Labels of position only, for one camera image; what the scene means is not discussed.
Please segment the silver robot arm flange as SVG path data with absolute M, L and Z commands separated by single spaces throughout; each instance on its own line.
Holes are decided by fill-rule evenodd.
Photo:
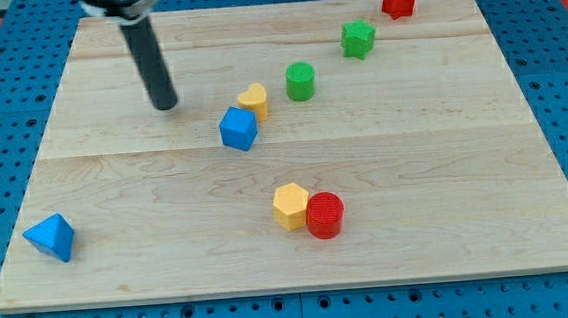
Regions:
M 89 16 L 129 25 L 145 18 L 160 0 L 79 0 Z

